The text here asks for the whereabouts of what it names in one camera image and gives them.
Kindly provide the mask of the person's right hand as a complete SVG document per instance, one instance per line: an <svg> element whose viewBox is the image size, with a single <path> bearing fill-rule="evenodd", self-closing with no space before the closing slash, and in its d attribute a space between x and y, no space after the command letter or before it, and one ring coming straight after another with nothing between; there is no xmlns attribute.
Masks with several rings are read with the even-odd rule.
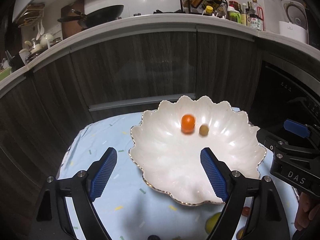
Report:
<svg viewBox="0 0 320 240"><path fill-rule="evenodd" d="M311 208L310 197L302 192L299 198L298 210L295 218L295 228L298 231L306 229L319 210L319 205Z"/></svg>

